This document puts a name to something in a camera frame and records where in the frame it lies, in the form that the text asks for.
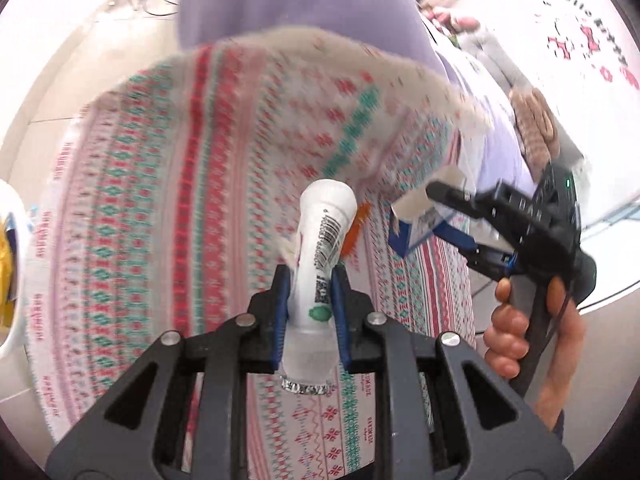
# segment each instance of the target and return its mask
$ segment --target white bottle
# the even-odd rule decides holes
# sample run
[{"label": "white bottle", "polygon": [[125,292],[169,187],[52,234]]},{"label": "white bottle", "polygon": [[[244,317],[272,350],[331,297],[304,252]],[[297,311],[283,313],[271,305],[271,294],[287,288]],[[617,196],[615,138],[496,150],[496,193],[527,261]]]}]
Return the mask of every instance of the white bottle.
[{"label": "white bottle", "polygon": [[295,393],[323,393],[340,360],[330,299],[331,272],[357,209],[351,188],[336,180],[316,180],[300,197],[281,363],[283,387]]}]

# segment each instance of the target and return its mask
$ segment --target silver bolt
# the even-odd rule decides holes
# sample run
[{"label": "silver bolt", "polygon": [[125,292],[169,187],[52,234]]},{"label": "silver bolt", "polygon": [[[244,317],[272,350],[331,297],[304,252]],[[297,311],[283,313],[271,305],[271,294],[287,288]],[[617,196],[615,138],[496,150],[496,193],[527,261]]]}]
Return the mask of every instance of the silver bolt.
[{"label": "silver bolt", "polygon": [[458,346],[460,344],[460,336],[455,332],[445,332],[440,336],[443,345]]},{"label": "silver bolt", "polygon": [[255,323],[255,316],[253,314],[249,314],[245,312],[244,314],[240,314],[240,316],[236,317],[236,325],[241,326],[243,328],[253,326]]},{"label": "silver bolt", "polygon": [[180,334],[175,330],[169,330],[160,336],[160,342],[164,346],[173,346],[180,342]]},{"label": "silver bolt", "polygon": [[382,312],[370,312],[367,314],[367,323],[373,326],[380,326],[386,323],[386,316]]}]

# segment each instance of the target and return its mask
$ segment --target yellow package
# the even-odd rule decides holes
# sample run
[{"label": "yellow package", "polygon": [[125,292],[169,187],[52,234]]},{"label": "yellow package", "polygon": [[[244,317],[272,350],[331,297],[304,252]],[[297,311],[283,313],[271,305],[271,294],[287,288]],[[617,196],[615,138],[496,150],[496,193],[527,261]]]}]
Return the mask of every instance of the yellow package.
[{"label": "yellow package", "polygon": [[0,326],[8,328],[14,320],[14,302],[7,301],[13,271],[14,258],[3,230],[0,233]]}]

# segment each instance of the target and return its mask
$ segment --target patterned tablecloth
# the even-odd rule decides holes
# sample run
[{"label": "patterned tablecloth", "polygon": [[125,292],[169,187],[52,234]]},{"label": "patterned tablecloth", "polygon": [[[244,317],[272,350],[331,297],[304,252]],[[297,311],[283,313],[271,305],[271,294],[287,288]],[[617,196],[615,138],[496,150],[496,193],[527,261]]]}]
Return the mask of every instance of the patterned tablecloth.
[{"label": "patterned tablecloth", "polygon": [[[354,288],[415,332],[472,342],[463,259],[430,240],[402,260],[386,238],[390,202],[484,133],[479,109],[412,62],[309,29],[206,46],[98,97],[60,151],[22,290],[53,437],[164,330],[244,312],[317,178],[372,205],[346,262]],[[250,377],[252,478],[334,479],[372,460],[372,377],[333,380],[309,397]]]}]

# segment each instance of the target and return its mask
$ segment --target person's arm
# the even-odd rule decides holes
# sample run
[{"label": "person's arm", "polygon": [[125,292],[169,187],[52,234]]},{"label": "person's arm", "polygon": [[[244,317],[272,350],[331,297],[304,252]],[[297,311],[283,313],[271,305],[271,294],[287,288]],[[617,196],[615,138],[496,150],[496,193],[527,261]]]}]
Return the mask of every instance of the person's arm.
[{"label": "person's arm", "polygon": [[[484,358],[499,375],[507,379],[520,373],[518,360],[529,351],[529,345],[524,339],[529,320],[508,303],[510,293],[510,281],[500,280],[495,289],[495,297],[502,304],[494,310],[492,324],[484,332],[484,342],[488,347]],[[553,316],[560,311],[565,294],[562,280],[554,278],[546,295],[546,306]],[[569,395],[585,336],[586,324],[571,300],[562,316],[556,350],[534,407],[550,430],[555,428]]]}]

